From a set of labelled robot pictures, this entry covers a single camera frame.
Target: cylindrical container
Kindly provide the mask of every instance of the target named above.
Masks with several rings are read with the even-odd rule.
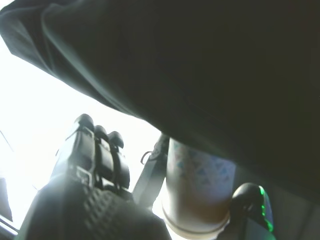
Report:
[[[164,220],[187,239],[212,239],[229,220],[236,165],[170,139]]]

